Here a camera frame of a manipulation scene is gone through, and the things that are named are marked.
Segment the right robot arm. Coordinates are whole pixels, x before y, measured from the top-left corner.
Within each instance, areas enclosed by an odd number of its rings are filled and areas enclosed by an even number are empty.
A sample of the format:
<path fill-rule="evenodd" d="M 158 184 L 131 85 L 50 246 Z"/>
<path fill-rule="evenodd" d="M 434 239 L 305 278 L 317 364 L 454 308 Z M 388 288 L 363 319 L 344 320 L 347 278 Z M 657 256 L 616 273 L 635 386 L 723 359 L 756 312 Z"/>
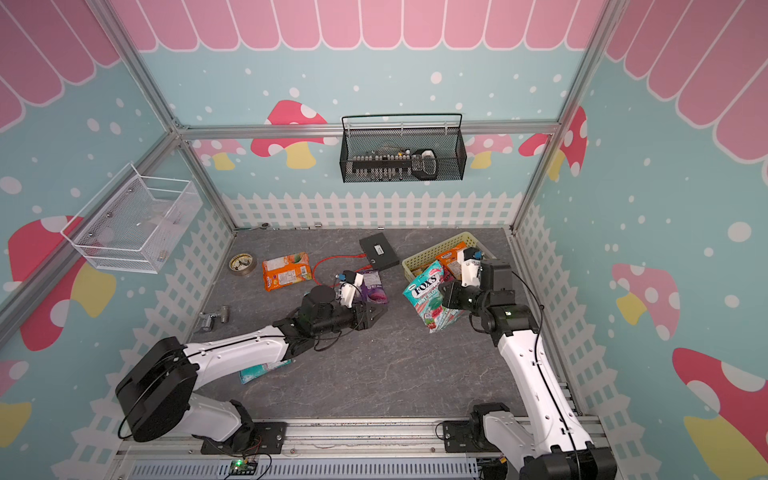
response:
<path fill-rule="evenodd" d="M 466 259 L 461 277 L 441 286 L 443 305 L 480 321 L 509 367 L 525 407 L 523 426 L 501 408 L 483 405 L 474 442 L 494 446 L 507 460 L 510 479 L 613 479 L 618 467 L 598 447 L 563 393 L 541 340 L 543 314 L 517 302 L 518 275 L 498 260 Z"/>

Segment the purple candy bag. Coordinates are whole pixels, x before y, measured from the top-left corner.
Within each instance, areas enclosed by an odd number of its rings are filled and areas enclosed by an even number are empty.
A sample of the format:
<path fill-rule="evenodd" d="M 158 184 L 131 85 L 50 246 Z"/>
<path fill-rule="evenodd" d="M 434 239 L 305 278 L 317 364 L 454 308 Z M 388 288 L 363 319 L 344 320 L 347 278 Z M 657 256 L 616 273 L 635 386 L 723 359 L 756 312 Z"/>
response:
<path fill-rule="evenodd" d="M 383 292 L 384 305 L 387 305 L 389 303 L 389 298 L 384 290 L 379 272 L 375 270 L 364 270 L 358 273 L 362 274 L 364 277 L 364 283 L 362 287 L 363 294 L 365 292 Z"/>

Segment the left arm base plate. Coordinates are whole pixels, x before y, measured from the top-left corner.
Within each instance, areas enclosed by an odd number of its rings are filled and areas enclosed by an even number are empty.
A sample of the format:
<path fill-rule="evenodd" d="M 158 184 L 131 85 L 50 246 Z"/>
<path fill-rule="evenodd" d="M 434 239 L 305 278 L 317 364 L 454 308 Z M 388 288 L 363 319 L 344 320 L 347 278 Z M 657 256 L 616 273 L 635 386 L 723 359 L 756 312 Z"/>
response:
<path fill-rule="evenodd" d="M 256 422 L 244 425 L 223 442 L 204 438 L 200 453 L 231 457 L 280 454 L 287 427 L 287 422 Z"/>

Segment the teal Fox's candy bag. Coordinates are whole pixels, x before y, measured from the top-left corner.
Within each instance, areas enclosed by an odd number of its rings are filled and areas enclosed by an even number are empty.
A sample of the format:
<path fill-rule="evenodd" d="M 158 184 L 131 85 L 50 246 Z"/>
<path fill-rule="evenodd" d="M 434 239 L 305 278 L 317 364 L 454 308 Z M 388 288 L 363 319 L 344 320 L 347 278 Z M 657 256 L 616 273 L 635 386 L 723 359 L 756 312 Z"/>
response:
<path fill-rule="evenodd" d="M 413 306 L 430 333 L 445 329 L 459 319 L 460 310 L 443 305 L 440 287 L 446 282 L 442 264 L 435 260 L 404 289 L 403 295 Z"/>

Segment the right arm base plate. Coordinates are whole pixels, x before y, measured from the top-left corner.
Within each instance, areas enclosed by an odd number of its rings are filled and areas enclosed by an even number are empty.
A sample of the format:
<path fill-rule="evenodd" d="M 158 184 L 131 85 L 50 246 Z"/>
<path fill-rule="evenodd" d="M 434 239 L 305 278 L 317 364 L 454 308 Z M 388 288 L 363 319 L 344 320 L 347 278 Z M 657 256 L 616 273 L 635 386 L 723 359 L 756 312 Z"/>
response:
<path fill-rule="evenodd" d="M 506 411 L 490 412 L 480 419 L 446 420 L 438 427 L 447 453 L 500 453 L 492 442 L 499 440 L 512 452 L 525 450 L 533 445 L 530 433 Z"/>

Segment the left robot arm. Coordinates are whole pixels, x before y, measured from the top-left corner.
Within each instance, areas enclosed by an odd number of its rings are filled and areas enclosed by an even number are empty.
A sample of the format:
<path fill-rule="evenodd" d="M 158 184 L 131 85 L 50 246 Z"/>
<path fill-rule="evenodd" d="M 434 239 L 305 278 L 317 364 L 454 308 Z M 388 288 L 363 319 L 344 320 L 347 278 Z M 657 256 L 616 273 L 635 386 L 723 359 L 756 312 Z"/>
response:
<path fill-rule="evenodd" d="M 281 363 L 316 350 L 322 341 L 372 328 L 386 313 L 365 302 L 356 286 L 316 286 L 285 318 L 251 333 L 203 343 L 159 340 L 118 383 L 121 440 L 150 442 L 168 433 L 204 443 L 204 451 L 231 457 L 269 452 L 264 427 L 238 401 L 199 395 L 203 386 L 250 367 Z"/>

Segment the orange mango candy bag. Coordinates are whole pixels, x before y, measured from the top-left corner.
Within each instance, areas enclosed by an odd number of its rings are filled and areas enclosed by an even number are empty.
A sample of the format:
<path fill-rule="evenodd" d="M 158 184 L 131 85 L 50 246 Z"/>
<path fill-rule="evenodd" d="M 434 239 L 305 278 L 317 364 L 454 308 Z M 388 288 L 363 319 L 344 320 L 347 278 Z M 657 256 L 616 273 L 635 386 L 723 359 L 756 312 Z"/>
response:
<path fill-rule="evenodd" d="M 462 253 L 466 248 L 467 244 L 465 242 L 460 242 L 457 246 L 442 252 L 437 256 L 437 260 L 440 265 L 443 266 L 445 271 L 449 273 L 454 279 L 460 280 L 462 278 L 462 262 L 458 259 L 458 257 L 459 254 Z"/>

